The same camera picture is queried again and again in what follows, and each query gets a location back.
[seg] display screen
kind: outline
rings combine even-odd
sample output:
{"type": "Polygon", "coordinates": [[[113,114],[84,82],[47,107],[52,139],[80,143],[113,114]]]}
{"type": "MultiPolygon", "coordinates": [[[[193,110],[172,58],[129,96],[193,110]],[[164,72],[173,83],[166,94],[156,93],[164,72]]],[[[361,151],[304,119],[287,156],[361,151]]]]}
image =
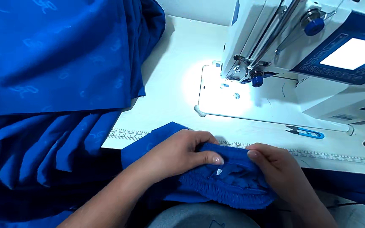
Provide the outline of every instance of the display screen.
{"type": "Polygon", "coordinates": [[[352,38],[320,64],[355,70],[365,64],[365,40],[352,38]]]}

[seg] finger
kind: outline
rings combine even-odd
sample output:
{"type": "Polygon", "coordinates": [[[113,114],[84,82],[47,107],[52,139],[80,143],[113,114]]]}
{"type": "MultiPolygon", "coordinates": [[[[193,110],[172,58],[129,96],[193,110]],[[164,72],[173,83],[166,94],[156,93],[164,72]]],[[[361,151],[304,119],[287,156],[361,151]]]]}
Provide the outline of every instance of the finger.
{"type": "Polygon", "coordinates": [[[252,144],[250,146],[247,146],[246,150],[259,151],[260,153],[262,153],[269,160],[270,160],[271,157],[274,157],[277,154],[288,153],[288,151],[286,149],[273,147],[273,146],[270,146],[270,145],[267,145],[267,144],[262,144],[262,143],[255,143],[255,144],[252,144]]]}
{"type": "Polygon", "coordinates": [[[218,140],[216,140],[215,136],[213,136],[210,132],[194,131],[193,134],[195,137],[195,143],[197,145],[204,142],[210,142],[219,145],[218,140]]]}
{"type": "Polygon", "coordinates": [[[265,175],[274,175],[278,170],[276,169],[276,167],[274,167],[268,160],[267,158],[260,153],[259,151],[256,150],[249,150],[247,152],[247,156],[250,158],[250,160],[254,163],[256,163],[256,165],[258,167],[260,167],[261,171],[265,174],[265,175]]]}
{"type": "Polygon", "coordinates": [[[195,167],[204,164],[223,165],[224,161],[221,155],[214,151],[202,151],[191,153],[195,167]]]}

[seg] white table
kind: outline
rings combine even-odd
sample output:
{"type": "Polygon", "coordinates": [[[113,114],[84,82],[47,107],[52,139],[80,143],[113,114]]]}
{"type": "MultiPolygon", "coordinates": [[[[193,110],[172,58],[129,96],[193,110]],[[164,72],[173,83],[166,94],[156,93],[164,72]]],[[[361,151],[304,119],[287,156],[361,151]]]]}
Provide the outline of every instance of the white table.
{"type": "MultiPolygon", "coordinates": [[[[146,96],[121,114],[117,129],[149,132],[169,122],[193,130],[209,131],[219,139],[241,143],[266,143],[282,148],[304,149],[365,157],[365,125],[355,132],[317,130],[325,138],[317,140],[286,132],[282,124],[207,115],[200,117],[198,104],[204,65],[221,59],[227,27],[167,16],[166,31],[142,66],[146,96]]],[[[108,138],[104,148],[122,149],[131,140],[108,138]]],[[[302,167],[365,174],[365,164],[295,156],[302,167]]]]}

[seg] forearm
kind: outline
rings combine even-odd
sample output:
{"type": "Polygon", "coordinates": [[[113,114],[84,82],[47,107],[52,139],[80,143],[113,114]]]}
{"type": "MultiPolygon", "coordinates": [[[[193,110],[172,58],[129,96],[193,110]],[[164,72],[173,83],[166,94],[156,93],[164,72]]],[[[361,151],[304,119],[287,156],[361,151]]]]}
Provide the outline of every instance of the forearm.
{"type": "Polygon", "coordinates": [[[152,185],[144,177],[142,170],[129,166],[58,227],[124,227],[136,202],[152,185]]]}
{"type": "Polygon", "coordinates": [[[302,206],[292,205],[306,228],[337,228],[336,221],[317,196],[307,202],[302,206]]]}

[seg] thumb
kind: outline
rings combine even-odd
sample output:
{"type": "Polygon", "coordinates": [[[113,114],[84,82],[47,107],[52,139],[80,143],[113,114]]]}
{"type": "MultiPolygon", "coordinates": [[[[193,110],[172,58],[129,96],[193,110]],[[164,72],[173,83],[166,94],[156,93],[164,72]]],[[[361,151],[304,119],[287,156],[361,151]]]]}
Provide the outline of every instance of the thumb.
{"type": "Polygon", "coordinates": [[[262,153],[256,150],[249,150],[247,152],[247,156],[250,158],[252,162],[256,163],[256,165],[260,167],[261,171],[265,175],[274,175],[276,168],[271,165],[271,163],[262,153]]]}
{"type": "Polygon", "coordinates": [[[200,166],[203,164],[223,165],[222,156],[214,151],[202,151],[198,153],[193,153],[193,156],[196,166],[200,166]]]}

